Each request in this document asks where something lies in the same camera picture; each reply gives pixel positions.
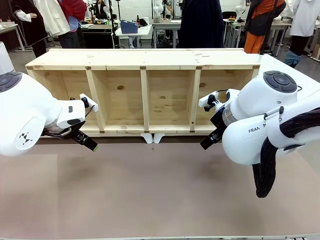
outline black logo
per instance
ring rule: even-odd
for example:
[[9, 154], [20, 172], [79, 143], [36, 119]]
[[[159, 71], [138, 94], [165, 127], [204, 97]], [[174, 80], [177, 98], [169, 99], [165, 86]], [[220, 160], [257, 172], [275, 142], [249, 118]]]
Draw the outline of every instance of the black logo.
[[22, 144], [22, 145], [25, 145], [27, 142], [32, 142], [33, 140], [31, 140], [31, 139], [27, 139], [27, 137], [28, 137], [28, 134], [29, 134], [29, 132], [27, 132], [27, 133], [22, 133], [20, 136], [19, 136], [19, 138], [21, 138], [21, 137], [23, 137], [24, 138], [24, 140], [25, 140], [25, 142]]

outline person in black clothing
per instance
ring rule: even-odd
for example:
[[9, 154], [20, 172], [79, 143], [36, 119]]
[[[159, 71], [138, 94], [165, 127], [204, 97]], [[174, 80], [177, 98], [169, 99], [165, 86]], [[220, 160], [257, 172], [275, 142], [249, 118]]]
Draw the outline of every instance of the person in black clothing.
[[185, 0], [180, 48], [223, 48], [223, 38], [224, 22], [219, 0]]
[[98, 0], [94, 6], [95, 15], [93, 19], [107, 19], [107, 14], [104, 11], [105, 3], [102, 0]]

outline bottle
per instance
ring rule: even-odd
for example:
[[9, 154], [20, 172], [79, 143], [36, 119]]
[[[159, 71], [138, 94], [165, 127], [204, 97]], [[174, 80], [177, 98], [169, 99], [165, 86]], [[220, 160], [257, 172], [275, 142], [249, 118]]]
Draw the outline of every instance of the bottle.
[[138, 27], [140, 28], [140, 19], [139, 19], [139, 15], [136, 16], [136, 23], [138, 24]]

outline white shelf foot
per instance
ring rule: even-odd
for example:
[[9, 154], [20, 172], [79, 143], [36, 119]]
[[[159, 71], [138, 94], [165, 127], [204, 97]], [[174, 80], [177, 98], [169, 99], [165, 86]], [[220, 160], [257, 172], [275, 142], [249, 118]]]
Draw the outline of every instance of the white shelf foot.
[[141, 133], [141, 137], [144, 138], [147, 144], [152, 144], [154, 142], [151, 133]]
[[153, 142], [154, 142], [155, 144], [160, 143], [162, 137], [164, 137], [164, 136], [165, 136], [164, 133], [155, 133], [155, 134], [154, 134], [154, 137], [153, 137]]

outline orange pants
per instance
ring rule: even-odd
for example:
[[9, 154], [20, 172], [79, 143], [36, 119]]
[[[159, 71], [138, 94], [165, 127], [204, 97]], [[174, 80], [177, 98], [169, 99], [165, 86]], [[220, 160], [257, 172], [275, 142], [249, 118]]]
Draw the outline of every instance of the orange pants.
[[247, 32], [244, 51], [247, 54], [258, 54], [264, 43], [264, 39], [265, 36], [256, 36]]

